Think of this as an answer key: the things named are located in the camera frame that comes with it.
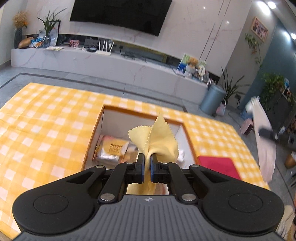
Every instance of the plant pot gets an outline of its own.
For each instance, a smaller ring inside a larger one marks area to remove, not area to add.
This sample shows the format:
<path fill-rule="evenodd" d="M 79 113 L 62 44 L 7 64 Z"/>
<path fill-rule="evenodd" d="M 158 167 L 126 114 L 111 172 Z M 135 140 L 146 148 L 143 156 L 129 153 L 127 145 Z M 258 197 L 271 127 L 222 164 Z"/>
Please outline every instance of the plant pot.
<path fill-rule="evenodd" d="M 288 155 L 287 159 L 285 161 L 285 167 L 287 169 L 290 169 L 290 168 L 295 167 L 295 166 L 296 166 L 296 162 L 295 162 L 294 158 L 291 155 Z"/>
<path fill-rule="evenodd" d="M 43 38 L 43 48 L 47 48 L 50 46 L 50 41 L 51 41 L 51 38 L 49 35 L 46 35 L 44 38 Z"/>
<path fill-rule="evenodd" d="M 14 44 L 13 44 L 13 47 L 15 49 L 18 48 L 18 45 L 19 45 L 20 41 L 22 41 L 22 28 L 18 28 L 15 31 L 15 40 L 14 40 Z"/>

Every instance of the hanging plant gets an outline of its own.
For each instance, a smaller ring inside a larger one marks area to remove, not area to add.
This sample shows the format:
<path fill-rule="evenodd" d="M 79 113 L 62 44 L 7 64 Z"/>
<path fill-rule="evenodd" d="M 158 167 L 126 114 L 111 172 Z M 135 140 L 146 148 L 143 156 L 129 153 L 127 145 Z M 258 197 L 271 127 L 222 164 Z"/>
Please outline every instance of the hanging plant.
<path fill-rule="evenodd" d="M 245 36 L 246 41 L 248 42 L 248 45 L 250 49 L 252 49 L 252 54 L 257 53 L 257 48 L 259 50 L 259 57 L 255 58 L 255 63 L 261 68 L 261 53 L 260 53 L 260 45 L 261 43 L 258 43 L 258 41 L 255 39 L 255 37 L 251 34 L 246 34 Z"/>

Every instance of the plastic bag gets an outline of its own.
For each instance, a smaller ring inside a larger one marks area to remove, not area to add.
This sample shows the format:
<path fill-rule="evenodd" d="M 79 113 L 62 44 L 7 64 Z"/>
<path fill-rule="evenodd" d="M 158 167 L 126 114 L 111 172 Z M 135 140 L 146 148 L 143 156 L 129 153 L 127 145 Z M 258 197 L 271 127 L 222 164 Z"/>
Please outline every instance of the plastic bag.
<path fill-rule="evenodd" d="M 225 115 L 225 109 L 226 109 L 226 100 L 222 100 L 221 104 L 219 105 L 218 109 L 216 110 L 216 114 L 220 116 Z"/>
<path fill-rule="evenodd" d="M 126 153 L 124 154 L 123 158 L 120 160 L 120 163 L 129 161 L 129 162 L 136 162 L 138 157 L 139 150 L 138 148 L 133 144 L 129 143 L 128 149 L 126 150 Z"/>
<path fill-rule="evenodd" d="M 58 30 L 56 28 L 53 28 L 50 33 L 50 46 L 56 46 L 57 44 L 57 37 L 58 37 Z"/>
<path fill-rule="evenodd" d="M 115 167 L 119 163 L 120 158 L 124 156 L 129 141 L 116 139 L 111 136 L 103 136 L 101 141 L 100 139 L 93 158 L 94 164 Z"/>

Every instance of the electrical outlet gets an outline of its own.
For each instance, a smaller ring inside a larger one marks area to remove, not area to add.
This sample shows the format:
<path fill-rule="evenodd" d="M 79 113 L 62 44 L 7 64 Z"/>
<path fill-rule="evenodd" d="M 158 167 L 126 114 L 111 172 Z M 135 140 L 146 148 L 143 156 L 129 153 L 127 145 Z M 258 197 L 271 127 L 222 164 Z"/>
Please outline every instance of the electrical outlet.
<path fill-rule="evenodd" d="M 238 94 L 235 95 L 235 99 L 240 100 L 241 98 L 242 98 L 242 97 L 241 97 L 240 95 L 238 95 Z"/>

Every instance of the gray tile floor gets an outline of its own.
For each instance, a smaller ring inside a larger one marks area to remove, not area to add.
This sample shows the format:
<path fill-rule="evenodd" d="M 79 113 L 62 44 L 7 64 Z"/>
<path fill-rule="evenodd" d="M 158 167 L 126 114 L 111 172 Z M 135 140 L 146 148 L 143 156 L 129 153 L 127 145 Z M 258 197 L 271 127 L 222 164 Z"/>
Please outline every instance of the gray tile floor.
<path fill-rule="evenodd" d="M 234 110 L 226 110 L 225 116 L 214 118 L 203 113 L 199 106 L 194 103 L 132 85 L 66 72 L 14 67 L 0 70 L 0 107 L 30 82 L 89 90 L 148 102 L 225 122 L 232 125 L 237 132 L 239 132 L 240 124 L 243 122 Z M 242 136 L 242 139 L 258 163 L 255 134 L 251 132 L 247 137 Z M 284 166 L 286 156 L 291 151 L 279 145 L 276 148 L 276 167 L 269 186 L 272 191 L 280 196 L 285 205 L 293 206 L 296 185 L 293 188 L 290 185 L 291 176 L 296 173 L 296 168 L 287 170 Z"/>

